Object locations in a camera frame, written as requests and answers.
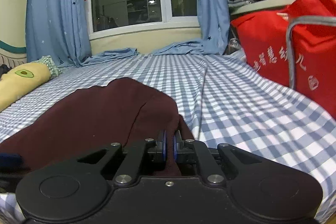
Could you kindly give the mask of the maroon printed t-shirt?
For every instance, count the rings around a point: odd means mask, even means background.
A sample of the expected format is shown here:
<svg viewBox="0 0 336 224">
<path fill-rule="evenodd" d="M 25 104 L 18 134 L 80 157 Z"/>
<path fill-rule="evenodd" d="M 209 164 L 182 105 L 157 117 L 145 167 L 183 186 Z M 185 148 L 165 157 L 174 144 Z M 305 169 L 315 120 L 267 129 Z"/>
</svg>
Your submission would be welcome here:
<svg viewBox="0 0 336 224">
<path fill-rule="evenodd" d="M 17 154 L 21 163 L 1 159 L 1 192 L 13 192 L 30 171 L 105 147 L 146 138 L 167 139 L 167 163 L 157 176 L 180 176 L 174 160 L 176 131 L 193 137 L 173 98 L 130 78 L 107 86 L 79 89 L 66 96 L 33 124 L 1 143 L 1 154 Z"/>
</svg>

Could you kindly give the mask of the dark clothes pile on pillow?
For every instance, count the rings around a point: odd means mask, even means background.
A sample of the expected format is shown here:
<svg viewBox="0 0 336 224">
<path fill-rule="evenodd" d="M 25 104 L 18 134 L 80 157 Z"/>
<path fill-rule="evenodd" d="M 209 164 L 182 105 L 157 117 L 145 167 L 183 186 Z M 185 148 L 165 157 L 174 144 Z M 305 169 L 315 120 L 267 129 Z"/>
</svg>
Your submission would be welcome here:
<svg viewBox="0 0 336 224">
<path fill-rule="evenodd" d="M 8 67 L 6 64 L 1 64 L 0 65 L 0 78 L 2 75 L 8 73 L 11 70 L 11 67 Z"/>
</svg>

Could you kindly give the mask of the blue checked bed sheet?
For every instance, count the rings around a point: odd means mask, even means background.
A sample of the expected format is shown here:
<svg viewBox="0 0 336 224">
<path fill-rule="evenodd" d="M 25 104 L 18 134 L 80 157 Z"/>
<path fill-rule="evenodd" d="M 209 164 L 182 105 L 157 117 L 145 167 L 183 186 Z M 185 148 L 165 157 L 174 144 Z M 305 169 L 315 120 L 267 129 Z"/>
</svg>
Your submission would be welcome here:
<svg viewBox="0 0 336 224">
<path fill-rule="evenodd" d="M 129 77 L 171 96 L 193 136 L 228 143 L 311 174 L 323 189 L 316 219 L 335 213 L 335 120 L 309 98 L 216 55 L 136 55 L 63 73 L 1 112 L 1 139 L 78 90 Z"/>
</svg>

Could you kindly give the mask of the green checked cushion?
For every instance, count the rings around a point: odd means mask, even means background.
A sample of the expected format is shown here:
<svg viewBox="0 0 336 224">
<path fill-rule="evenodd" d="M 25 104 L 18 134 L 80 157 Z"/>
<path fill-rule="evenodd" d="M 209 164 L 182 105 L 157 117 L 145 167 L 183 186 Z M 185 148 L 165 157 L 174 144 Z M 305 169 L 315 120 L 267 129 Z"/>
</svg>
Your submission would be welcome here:
<svg viewBox="0 0 336 224">
<path fill-rule="evenodd" d="M 51 56 L 42 56 L 37 63 L 44 64 L 50 71 L 50 79 L 54 79 L 63 73 L 63 70 L 56 66 Z"/>
</svg>

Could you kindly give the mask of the right blue star curtain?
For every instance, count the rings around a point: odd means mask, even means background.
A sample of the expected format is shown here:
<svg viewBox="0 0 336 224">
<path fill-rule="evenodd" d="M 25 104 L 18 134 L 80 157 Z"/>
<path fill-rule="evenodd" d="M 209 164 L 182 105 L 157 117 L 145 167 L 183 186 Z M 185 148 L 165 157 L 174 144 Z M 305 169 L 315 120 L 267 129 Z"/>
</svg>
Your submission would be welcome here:
<svg viewBox="0 0 336 224">
<path fill-rule="evenodd" d="M 202 38 L 170 44 L 154 55 L 222 55 L 228 45 L 230 13 L 227 0 L 197 0 L 197 17 Z"/>
</svg>

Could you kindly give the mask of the blue star curtain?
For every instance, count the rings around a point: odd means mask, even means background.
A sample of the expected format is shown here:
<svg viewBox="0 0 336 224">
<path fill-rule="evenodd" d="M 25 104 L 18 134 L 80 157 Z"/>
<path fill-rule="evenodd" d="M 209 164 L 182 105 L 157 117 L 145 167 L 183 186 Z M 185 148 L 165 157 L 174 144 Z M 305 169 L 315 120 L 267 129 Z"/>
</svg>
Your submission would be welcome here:
<svg viewBox="0 0 336 224">
<path fill-rule="evenodd" d="M 59 67 L 82 67 L 137 55 L 135 48 L 93 55 L 84 0 L 27 0 L 26 51 L 29 62 L 52 57 Z"/>
<path fill-rule="evenodd" d="M 202 38 L 170 44 L 154 55 L 222 55 L 228 45 L 230 13 L 227 0 L 197 0 L 197 17 Z"/>
</svg>

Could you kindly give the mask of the red fabric tote bag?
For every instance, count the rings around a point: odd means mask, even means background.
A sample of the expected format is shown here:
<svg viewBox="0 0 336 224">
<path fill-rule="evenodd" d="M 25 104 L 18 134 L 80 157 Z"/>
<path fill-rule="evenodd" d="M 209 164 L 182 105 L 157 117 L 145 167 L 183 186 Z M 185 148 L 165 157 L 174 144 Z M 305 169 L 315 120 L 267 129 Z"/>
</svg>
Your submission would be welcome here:
<svg viewBox="0 0 336 224">
<path fill-rule="evenodd" d="M 232 20 L 247 63 L 259 75 L 294 90 L 335 116 L 335 0 L 296 0 L 282 10 Z"/>
</svg>

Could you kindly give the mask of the yellow avocado print pillow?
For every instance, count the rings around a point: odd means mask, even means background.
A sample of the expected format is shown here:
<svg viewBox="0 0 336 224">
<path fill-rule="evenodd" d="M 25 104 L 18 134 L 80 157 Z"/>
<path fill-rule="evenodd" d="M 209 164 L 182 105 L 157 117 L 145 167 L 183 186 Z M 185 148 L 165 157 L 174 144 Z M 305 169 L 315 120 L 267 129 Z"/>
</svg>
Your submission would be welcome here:
<svg viewBox="0 0 336 224">
<path fill-rule="evenodd" d="M 25 63 L 1 75 L 1 111 L 50 80 L 51 72 L 43 63 Z"/>
</svg>

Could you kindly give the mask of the left blue star curtain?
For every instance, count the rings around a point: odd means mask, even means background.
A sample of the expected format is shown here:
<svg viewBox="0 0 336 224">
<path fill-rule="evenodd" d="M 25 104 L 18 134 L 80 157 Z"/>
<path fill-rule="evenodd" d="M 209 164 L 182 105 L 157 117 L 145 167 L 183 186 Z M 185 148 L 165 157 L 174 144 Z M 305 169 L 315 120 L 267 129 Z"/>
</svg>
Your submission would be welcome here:
<svg viewBox="0 0 336 224">
<path fill-rule="evenodd" d="M 52 57 L 59 67 L 82 67 L 137 55 L 135 48 L 93 55 L 84 0 L 27 0 L 26 51 L 29 62 Z"/>
</svg>

